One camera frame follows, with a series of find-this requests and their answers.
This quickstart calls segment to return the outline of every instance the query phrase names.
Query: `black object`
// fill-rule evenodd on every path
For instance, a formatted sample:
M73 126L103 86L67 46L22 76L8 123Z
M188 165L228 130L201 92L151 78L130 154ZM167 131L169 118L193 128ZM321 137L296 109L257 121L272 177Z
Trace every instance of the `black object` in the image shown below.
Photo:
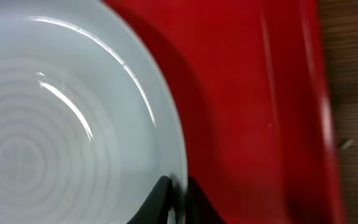
M181 193L173 188L172 179L162 176L128 224L166 224L168 212L172 207L177 215L177 223L183 212L185 212L186 224L226 223L215 211L194 178L188 179L184 204L180 203L181 198L183 198Z

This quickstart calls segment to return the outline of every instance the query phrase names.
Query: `red surface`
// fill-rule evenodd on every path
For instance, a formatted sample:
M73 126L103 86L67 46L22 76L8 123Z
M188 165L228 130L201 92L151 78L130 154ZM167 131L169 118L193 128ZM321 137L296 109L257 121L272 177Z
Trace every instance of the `red surface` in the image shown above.
M344 223L314 0L107 0L152 52L228 223Z

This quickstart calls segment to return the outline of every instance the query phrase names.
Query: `white ceramic plate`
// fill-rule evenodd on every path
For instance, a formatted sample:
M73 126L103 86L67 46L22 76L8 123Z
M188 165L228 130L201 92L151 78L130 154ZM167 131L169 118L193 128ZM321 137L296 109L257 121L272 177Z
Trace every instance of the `white ceramic plate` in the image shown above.
M0 223L126 223L186 187L177 112L133 31L92 0L0 0Z

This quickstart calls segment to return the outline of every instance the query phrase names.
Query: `wood grain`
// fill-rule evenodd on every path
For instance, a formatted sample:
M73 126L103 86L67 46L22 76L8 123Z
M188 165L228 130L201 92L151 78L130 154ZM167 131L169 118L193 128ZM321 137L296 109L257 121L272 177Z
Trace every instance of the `wood grain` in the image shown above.
M348 223L358 224L358 0L319 0Z

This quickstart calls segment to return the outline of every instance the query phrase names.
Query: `glossy surface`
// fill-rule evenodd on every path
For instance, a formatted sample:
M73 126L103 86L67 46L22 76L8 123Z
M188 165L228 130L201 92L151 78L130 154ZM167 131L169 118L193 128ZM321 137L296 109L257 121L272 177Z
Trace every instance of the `glossy surface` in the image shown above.
M228 223L344 223L314 0L106 0L173 93Z
M168 88L120 18L0 1L0 223L126 223L186 173Z

